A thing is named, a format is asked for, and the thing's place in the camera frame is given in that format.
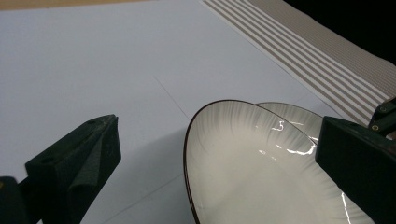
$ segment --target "white stripe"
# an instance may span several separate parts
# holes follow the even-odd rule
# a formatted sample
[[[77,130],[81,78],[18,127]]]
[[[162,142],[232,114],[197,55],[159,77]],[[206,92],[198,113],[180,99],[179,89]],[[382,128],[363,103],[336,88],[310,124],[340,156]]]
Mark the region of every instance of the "white stripe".
[[[235,1],[235,2],[241,3],[241,5],[244,5],[245,7],[252,9],[249,5],[244,4],[243,2],[240,2],[240,1]],[[241,8],[241,7],[240,7],[240,9],[243,10],[247,16],[248,16],[248,15],[251,15],[251,13],[248,12],[246,9]],[[336,70],[337,72],[341,73],[345,79],[349,79],[349,80],[347,81],[347,83],[353,83],[354,85],[358,85],[358,86],[359,86],[359,88],[347,88],[348,90],[353,89],[354,91],[356,91],[356,92],[358,92],[359,94],[361,94],[362,97],[364,97],[365,99],[369,100],[373,105],[377,105],[379,102],[382,102],[382,99],[381,99],[375,92],[373,92],[373,91],[371,91],[371,90],[367,90],[367,91],[369,92],[369,94],[371,94],[371,95],[367,95],[366,93],[364,93],[364,92],[361,91],[362,89],[366,89],[366,87],[364,87],[362,84],[360,84],[359,81],[357,82],[357,80],[353,80],[353,78],[351,77],[351,75],[354,76],[355,74],[347,74],[345,71],[340,70],[338,67],[336,67],[336,66],[332,65],[331,63],[329,63],[329,61],[330,61],[329,58],[326,60],[325,57],[322,57],[321,55],[318,55],[314,50],[310,49],[310,48],[309,48],[305,43],[303,43],[301,40],[299,40],[299,39],[297,39],[297,38],[294,38],[293,36],[291,36],[290,34],[288,34],[287,32],[285,32],[284,30],[282,30],[281,28],[279,28],[277,24],[275,24],[274,22],[271,22],[271,21],[270,21],[269,19],[267,19],[267,18],[264,18],[264,16],[258,14],[258,13],[256,12],[256,10],[252,9],[252,11],[253,11],[253,14],[254,14],[254,15],[252,15],[253,18],[256,19],[256,20],[258,20],[262,26],[266,26],[269,30],[273,31],[274,33],[279,34],[279,36],[280,36],[281,38],[285,39],[285,41],[287,41],[291,46],[294,46],[295,48],[297,48],[298,50],[300,50],[307,58],[310,58],[310,60],[312,60],[312,61],[314,61],[314,62],[320,64],[324,69],[326,69],[326,71],[328,71],[329,73],[331,73],[334,77],[339,77],[339,78],[341,78],[341,77],[340,77],[340,74],[334,73],[334,71],[333,71],[332,69],[330,69],[330,67],[333,68],[334,70]],[[274,28],[272,28],[272,27],[270,27],[270,26],[264,24],[264,22],[262,22],[262,21],[266,21],[267,23],[272,24],[273,26],[275,26],[276,30],[275,30]],[[292,43],[292,42],[290,41],[290,39],[293,39],[294,41],[298,42],[298,43],[301,45],[301,47],[298,46],[298,45],[296,45],[296,44],[294,44],[294,43]],[[310,55],[307,53],[308,51],[311,52],[312,54],[314,54],[320,61],[318,61],[318,59],[316,59],[316,58],[310,56]]]
[[[228,2],[227,2],[227,5],[228,5],[230,8],[232,8],[232,9],[238,11],[237,8],[235,8],[235,7],[231,6],[231,5],[229,5]],[[345,92],[347,92],[347,93],[350,95],[350,97],[343,97],[343,98],[345,98],[347,101],[350,101],[351,103],[353,103],[354,101],[359,101],[359,100],[361,99],[361,96],[359,96],[357,93],[352,92],[352,91],[350,90],[350,89],[354,89],[354,88],[350,88],[350,89],[349,89],[349,88],[347,87],[347,84],[346,84],[346,83],[341,83],[341,82],[335,80],[332,76],[329,75],[329,73],[332,73],[334,77],[338,77],[334,72],[332,72],[332,71],[330,71],[330,70],[328,70],[328,69],[326,69],[327,71],[324,71],[324,70],[322,69],[322,67],[318,67],[318,66],[314,65],[313,63],[309,62],[309,60],[315,61],[316,63],[319,63],[319,64],[321,64],[321,62],[318,62],[316,59],[314,59],[314,58],[312,58],[312,57],[309,57],[309,55],[307,55],[303,49],[301,49],[301,48],[297,47],[296,45],[292,44],[287,38],[283,37],[283,35],[281,35],[280,38],[278,38],[277,36],[274,36],[274,35],[272,35],[272,34],[270,34],[270,33],[267,33],[267,32],[265,31],[265,28],[266,28],[267,30],[273,31],[274,33],[276,33],[276,31],[275,31],[273,28],[268,27],[268,26],[267,26],[266,24],[264,24],[263,22],[261,22],[262,25],[258,24],[257,22],[255,22],[254,20],[252,20],[252,19],[250,19],[250,18],[248,17],[248,14],[247,14],[248,12],[247,12],[244,8],[240,8],[240,9],[243,10],[244,12],[246,12],[246,13],[243,13],[243,14],[245,14],[245,15],[246,15],[246,19],[249,20],[249,22],[246,22],[247,24],[249,24],[249,25],[250,25],[250,24],[255,24],[255,25],[261,27],[267,35],[269,35],[269,36],[271,36],[273,39],[277,39],[279,42],[281,42],[280,44],[284,47],[284,48],[282,48],[282,49],[285,49],[285,48],[289,49],[291,52],[293,52],[294,54],[296,54],[296,55],[299,56],[299,60],[304,60],[306,63],[309,63],[312,67],[314,67],[315,69],[317,69],[317,70],[320,72],[320,74],[327,74],[328,76],[326,76],[326,77],[327,77],[334,85],[336,85],[339,89],[344,90]],[[295,50],[295,49],[292,49],[292,48],[290,47],[290,45],[286,44],[284,41],[289,42],[290,45],[294,46],[294,47],[297,48],[297,49],[300,49],[300,51],[297,51],[297,50]],[[313,74],[313,75],[320,75],[320,74],[317,74],[316,72],[313,72],[313,71],[311,72],[311,74]],[[360,93],[361,93],[361,95],[363,95],[362,97],[364,97],[365,99],[371,99],[368,95],[364,94],[363,92],[360,91]],[[362,110],[362,111],[366,111],[366,112],[367,112],[367,113],[366,113],[366,116],[367,116],[367,117],[370,117],[370,116],[371,116],[372,110],[374,110],[373,107],[372,107],[371,105],[367,105],[367,104],[364,103],[364,102],[361,102],[361,103],[363,104],[363,106],[366,107],[366,108],[362,108],[362,107],[361,107],[361,110]]]
[[[247,26],[244,26],[244,25],[242,25],[242,24],[240,24],[238,21],[236,21],[236,20],[234,20],[233,18],[232,18],[232,16],[230,16],[230,20],[233,20],[235,23],[237,23],[237,24],[239,24],[241,27],[243,27],[244,29],[247,29],[247,28],[249,28],[250,30],[253,30],[253,31],[255,31],[256,33],[259,33],[260,35],[261,35],[261,37],[262,38],[259,38],[258,36],[256,36],[256,35],[254,35],[254,33],[252,33],[252,32],[250,32],[249,30],[246,30],[248,33],[250,33],[251,35],[254,35],[256,38],[258,38],[258,39],[265,39],[267,42],[269,42],[269,43],[272,43],[274,46],[276,46],[278,49],[280,49],[284,54],[286,54],[286,55],[288,55],[290,58],[292,58],[295,62],[297,62],[301,67],[303,67],[305,70],[307,70],[310,74],[315,74],[309,67],[307,67],[306,65],[304,65],[304,64],[302,64],[302,63],[299,63],[299,58],[296,58],[296,57],[294,57],[293,55],[291,55],[291,54],[288,54],[287,52],[286,52],[286,50],[284,49],[284,48],[282,48],[282,47],[280,47],[277,43],[275,43],[274,41],[272,41],[272,40],[270,40],[268,37],[266,37],[265,36],[265,34],[263,34],[261,31],[259,31],[259,30],[257,30],[257,29],[255,29],[249,22],[246,22],[243,18],[241,18],[240,16],[238,16],[238,15],[236,15],[236,14],[233,14],[233,16],[235,17],[235,18],[237,18],[237,19],[239,19],[240,21],[243,21],[244,23],[246,23],[247,24]],[[324,80],[321,76],[316,76],[316,78],[318,78],[322,83],[324,83],[325,85],[327,85],[328,87],[326,87],[326,86],[323,86],[323,85],[321,85],[321,84],[319,84],[319,83],[317,83],[316,81],[316,85],[318,86],[318,87],[322,87],[322,88],[324,88],[324,89],[326,89],[326,90],[328,90],[328,89],[332,89],[334,92],[337,92],[340,96],[342,96],[343,95],[343,93],[341,93],[340,91],[339,91],[339,88],[337,88],[337,87],[334,87],[331,83],[329,83],[328,81],[326,81],[326,80]],[[346,99],[347,101],[349,101],[352,105],[354,105],[354,106],[356,106],[358,109],[359,109],[359,111],[361,111],[367,118],[369,118],[369,117],[371,117],[371,114],[369,113],[369,112],[367,112],[367,110],[366,109],[364,109],[364,108],[362,108],[362,107],[360,107],[359,105],[355,105],[354,103],[353,103],[353,101],[350,101],[350,100],[348,100],[348,99]]]
[[[228,16],[230,16],[227,12],[225,12],[224,10],[222,10],[221,8],[217,7],[216,5],[214,5],[211,1],[205,1],[206,4],[204,4],[204,6],[206,6],[207,8],[209,8],[212,12],[215,13],[215,15],[218,15],[219,18],[223,19],[225,22],[227,22],[231,27],[233,27],[235,29],[236,32],[238,32],[239,34],[241,34],[242,36],[244,36],[246,39],[250,40],[250,43],[253,44],[257,49],[260,49],[263,53],[265,53],[268,57],[270,57],[272,60],[274,60],[275,62],[277,62],[279,65],[281,65],[286,71],[289,72],[289,74],[293,75],[297,80],[299,80],[302,83],[305,83],[305,81],[299,77],[297,74],[295,74],[290,68],[288,68],[285,64],[283,64],[279,59],[277,59],[274,55],[272,55],[270,52],[268,52],[267,50],[263,49],[262,46],[260,46],[260,44],[256,43],[255,41],[253,41],[247,34],[245,34],[243,31],[241,31],[240,29],[238,29],[237,27],[234,26],[234,24],[232,24],[230,21],[224,19],[214,8],[216,8],[218,11],[222,12],[223,14],[226,14]],[[230,17],[230,20],[234,21],[235,23],[240,24],[240,22],[234,20],[232,17]],[[251,34],[252,36],[254,36],[255,38],[259,39],[258,36],[256,36],[255,34]],[[260,41],[264,46],[266,46],[267,48],[275,51],[274,49],[272,49],[270,46],[268,46],[268,44],[266,44],[263,41]],[[284,61],[288,62],[290,66],[292,66],[294,69],[296,69],[297,71],[299,71],[302,75],[306,75],[299,67],[296,67],[295,64],[291,63],[288,59],[286,59],[283,55],[278,55],[280,58],[282,58]],[[325,97],[323,94],[321,94],[320,92],[318,92],[313,86],[306,84],[306,87],[311,90],[312,92],[315,92],[318,96],[321,96],[320,98],[322,100],[324,100],[328,105],[332,106],[333,108],[337,108],[337,112],[339,112],[344,118],[349,118],[351,119],[351,117],[344,111],[344,109],[341,109],[341,107],[339,107],[338,105],[336,105],[335,103],[333,103],[332,101],[328,100],[327,97]],[[334,95],[327,90],[326,91],[327,94],[329,94],[332,98],[336,99],[336,97],[334,97]],[[345,108],[346,111],[349,111],[352,114],[355,114],[354,109]],[[357,121],[361,122],[361,123],[368,123],[368,119],[363,118],[362,116],[356,114],[356,119]]]
[[[284,26],[282,23],[276,21],[274,18],[272,18],[271,16],[269,16],[268,14],[266,14],[264,11],[262,11],[261,9],[255,7],[254,5],[252,5],[249,1],[244,1],[241,2],[243,4],[245,4],[246,6],[249,6],[249,8],[254,8],[257,11],[260,12],[260,14],[262,14],[264,17],[266,17],[268,20],[272,21],[273,24],[275,24],[276,26],[280,27],[281,29],[289,32],[291,35],[293,35],[294,39],[298,39],[300,41],[300,43],[304,43],[305,45],[307,45],[309,48],[314,49],[317,53],[319,53],[322,57],[326,58],[327,60],[331,61],[334,64],[337,64],[339,67],[341,67],[343,70],[345,70],[346,72],[348,72],[348,75],[346,75],[346,78],[350,79],[353,83],[355,83],[357,80],[364,83],[365,85],[371,87],[373,89],[372,93],[373,96],[376,97],[378,102],[383,102],[384,98],[389,98],[389,96],[387,96],[384,92],[382,92],[381,90],[379,90],[378,88],[376,88],[375,86],[373,86],[371,83],[367,82],[365,79],[357,76],[354,72],[352,72],[351,70],[349,70],[348,68],[346,68],[345,66],[343,66],[342,64],[340,64],[339,62],[337,62],[336,60],[334,60],[333,58],[331,58],[330,56],[328,56],[327,54],[325,54],[323,51],[321,51],[320,49],[316,48],[315,46],[313,46],[312,44],[310,44],[308,41],[306,41],[305,39],[303,39],[302,37],[300,37],[299,35],[295,34],[292,30],[290,30],[288,27]],[[342,70],[340,70],[337,67],[333,67],[334,69],[336,69],[337,71],[345,74],[345,72],[343,72]],[[362,86],[359,82],[357,83],[361,88],[365,88],[364,86]]]
[[[349,224],[351,224],[351,223],[350,223],[349,213],[348,213],[348,211],[347,211],[347,202],[346,202],[346,197],[345,197],[344,192],[341,193],[341,198],[343,198],[344,210],[346,211],[347,222],[348,222]]]

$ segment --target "white plate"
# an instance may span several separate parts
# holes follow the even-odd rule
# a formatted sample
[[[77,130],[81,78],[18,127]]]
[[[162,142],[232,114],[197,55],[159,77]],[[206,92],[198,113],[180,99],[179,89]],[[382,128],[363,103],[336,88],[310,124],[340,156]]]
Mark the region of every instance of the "white plate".
[[[202,108],[184,166],[197,223],[373,223],[315,163],[314,142],[274,113],[238,101]]]
[[[315,143],[318,143],[323,117],[296,105],[276,102],[260,103],[257,105],[287,120],[308,135]]]

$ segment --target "white table surface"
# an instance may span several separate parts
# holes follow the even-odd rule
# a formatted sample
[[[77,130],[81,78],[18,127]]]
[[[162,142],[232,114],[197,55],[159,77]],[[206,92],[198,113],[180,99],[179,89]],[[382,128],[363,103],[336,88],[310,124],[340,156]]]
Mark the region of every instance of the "white table surface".
[[[88,119],[120,118],[122,159],[82,223],[194,223],[183,143],[221,99],[339,117],[197,0],[0,11],[0,175]]]

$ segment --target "striped mat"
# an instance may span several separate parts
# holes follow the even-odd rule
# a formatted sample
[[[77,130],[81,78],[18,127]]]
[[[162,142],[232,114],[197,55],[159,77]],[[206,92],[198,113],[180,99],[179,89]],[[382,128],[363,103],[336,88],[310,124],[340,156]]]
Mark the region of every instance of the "striped mat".
[[[345,119],[367,125],[396,96],[396,67],[281,0],[205,0],[229,23]]]

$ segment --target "ceramic plate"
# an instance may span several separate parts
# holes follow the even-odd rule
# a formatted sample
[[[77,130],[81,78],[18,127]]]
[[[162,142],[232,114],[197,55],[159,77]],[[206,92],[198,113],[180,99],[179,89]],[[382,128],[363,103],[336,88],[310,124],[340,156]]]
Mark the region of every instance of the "ceramic plate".
[[[373,223],[315,163],[316,144],[276,114],[239,101],[202,108],[184,168],[197,223]]]
[[[308,135],[315,143],[318,143],[321,123],[323,121],[323,118],[318,114],[296,105],[283,103],[269,102],[257,105],[287,120]]]

